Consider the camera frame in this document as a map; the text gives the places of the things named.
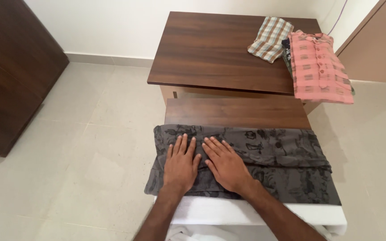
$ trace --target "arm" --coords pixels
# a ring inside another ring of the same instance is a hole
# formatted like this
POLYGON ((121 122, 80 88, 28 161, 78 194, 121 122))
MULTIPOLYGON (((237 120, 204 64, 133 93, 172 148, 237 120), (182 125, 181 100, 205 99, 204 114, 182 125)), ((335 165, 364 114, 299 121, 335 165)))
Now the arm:
POLYGON ((187 134, 178 136, 175 145, 169 145, 166 156, 164 185, 156 202, 136 234, 134 241, 163 241, 169 224, 184 194, 191 189, 197 176, 197 166, 201 158, 197 154, 193 160, 196 139, 193 137, 187 148, 187 134))
POLYGON ((227 190, 238 193, 259 213, 279 241, 325 241, 314 228, 272 197, 248 172, 242 159, 225 141, 211 137, 202 144, 211 160, 206 164, 227 190))

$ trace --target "plaid shirt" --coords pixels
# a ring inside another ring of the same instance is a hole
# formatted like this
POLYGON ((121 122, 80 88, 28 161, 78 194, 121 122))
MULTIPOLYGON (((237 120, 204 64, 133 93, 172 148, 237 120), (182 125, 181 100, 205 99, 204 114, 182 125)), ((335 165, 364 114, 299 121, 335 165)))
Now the plaid shirt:
POLYGON ((266 17, 254 43, 248 52, 273 63, 282 55, 281 41, 293 31, 294 27, 281 18, 266 17))
POLYGON ((353 104, 351 82, 333 52, 333 38, 323 33, 288 35, 294 96, 303 101, 353 104))

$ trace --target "left hand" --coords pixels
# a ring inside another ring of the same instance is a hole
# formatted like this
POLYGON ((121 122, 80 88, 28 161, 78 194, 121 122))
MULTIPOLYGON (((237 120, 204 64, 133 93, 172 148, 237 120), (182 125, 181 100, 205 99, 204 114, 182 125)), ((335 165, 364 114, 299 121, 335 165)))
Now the left hand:
POLYGON ((179 135, 175 145, 169 145, 164 170, 164 187, 174 189, 181 196, 190 190, 197 176, 201 155, 193 159, 196 138, 192 138, 187 149, 187 134, 179 135))

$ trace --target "cabinet door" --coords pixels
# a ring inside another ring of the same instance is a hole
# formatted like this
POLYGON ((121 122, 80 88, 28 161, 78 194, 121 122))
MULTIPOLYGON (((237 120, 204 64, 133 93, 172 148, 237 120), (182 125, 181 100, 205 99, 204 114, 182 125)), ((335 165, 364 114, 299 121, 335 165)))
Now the cabinet door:
POLYGON ((42 99, 0 68, 0 156, 7 156, 42 99))
POLYGON ((0 0, 0 67, 44 98, 67 64, 62 48, 22 0, 0 0))

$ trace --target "finger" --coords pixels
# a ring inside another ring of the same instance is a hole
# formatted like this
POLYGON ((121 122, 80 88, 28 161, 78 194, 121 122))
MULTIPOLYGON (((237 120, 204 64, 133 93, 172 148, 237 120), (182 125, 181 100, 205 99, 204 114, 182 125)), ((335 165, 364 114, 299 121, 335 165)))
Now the finger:
POLYGON ((175 146, 174 146, 174 154, 177 154, 178 151, 180 150, 180 145, 181 145, 181 135, 179 135, 177 137, 177 141, 175 142, 175 146))
POLYGON ((193 171, 197 172, 197 167, 199 166, 200 159, 202 158, 201 154, 197 154, 193 159, 193 171))
POLYGON ((187 134, 184 133, 183 138, 181 139, 181 146, 179 152, 185 154, 187 149, 187 134))
POLYGON ((208 165, 208 167, 211 170, 212 174, 214 174, 215 179, 220 178, 220 174, 218 173, 218 170, 215 167, 214 163, 211 160, 206 160, 205 163, 208 165))
POLYGON ((222 152, 225 152, 227 151, 227 148, 225 146, 223 146, 215 137, 211 136, 210 140, 212 141, 212 143, 214 143, 214 145, 216 145, 218 147, 218 149, 220 149, 222 152))
POLYGON ((216 160, 219 157, 206 143, 202 143, 202 148, 212 160, 216 160))
POLYGON ((196 148, 196 138, 192 137, 192 139, 190 141, 189 149, 187 149, 187 153, 186 154, 189 154, 190 156, 193 156, 195 148, 196 148))
POLYGON ((222 151, 208 137, 204 138, 206 145, 209 146, 218 156, 222 155, 222 151))
POLYGON ((231 153, 235 153, 235 151, 233 150, 233 148, 227 143, 227 141, 223 140, 222 141, 222 144, 224 145, 224 147, 226 147, 226 149, 228 151, 230 151, 231 153))
POLYGON ((168 148, 168 154, 166 154, 166 159, 170 159, 172 157, 172 150, 174 149, 174 146, 172 144, 169 145, 168 148))

